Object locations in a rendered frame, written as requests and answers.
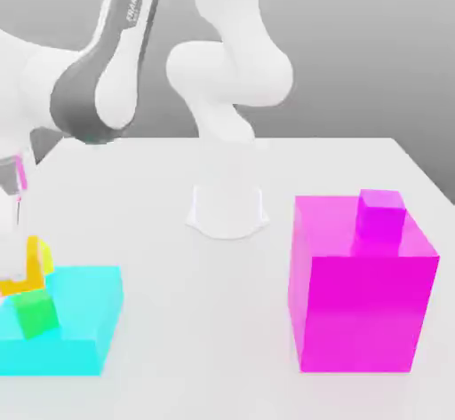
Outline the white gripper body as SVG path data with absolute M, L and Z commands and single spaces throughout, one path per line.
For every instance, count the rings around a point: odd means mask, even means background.
M 0 192 L 0 281 L 22 281 L 26 276 L 27 228 L 23 217 L 25 192 Z

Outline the small orange cube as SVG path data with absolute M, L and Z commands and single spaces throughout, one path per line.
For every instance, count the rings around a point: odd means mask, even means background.
M 36 235 L 28 237 L 26 277 L 21 281 L 0 281 L 0 297 L 45 287 L 45 276 L 54 271 L 50 246 Z

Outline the small green cube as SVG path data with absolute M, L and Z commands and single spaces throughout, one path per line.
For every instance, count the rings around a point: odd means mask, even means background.
M 26 339 L 60 326 L 54 301 L 47 289 L 22 292 L 14 296 L 12 302 Z

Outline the small purple cube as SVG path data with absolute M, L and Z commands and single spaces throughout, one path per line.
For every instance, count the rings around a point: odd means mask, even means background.
M 356 205 L 351 253 L 366 257 L 397 256 L 406 213 L 398 191 L 362 189 Z

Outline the large cyan box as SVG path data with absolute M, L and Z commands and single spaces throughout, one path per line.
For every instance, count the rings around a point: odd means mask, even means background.
M 118 266 L 58 266 L 46 288 L 59 326 L 31 338 L 19 297 L 0 304 L 0 376 L 98 376 L 124 301 Z

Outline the large magenta box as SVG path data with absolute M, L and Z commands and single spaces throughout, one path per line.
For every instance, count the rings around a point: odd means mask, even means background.
M 411 370 L 440 256 L 408 210 L 397 256 L 353 255 L 358 196 L 294 201 L 288 307 L 305 373 Z

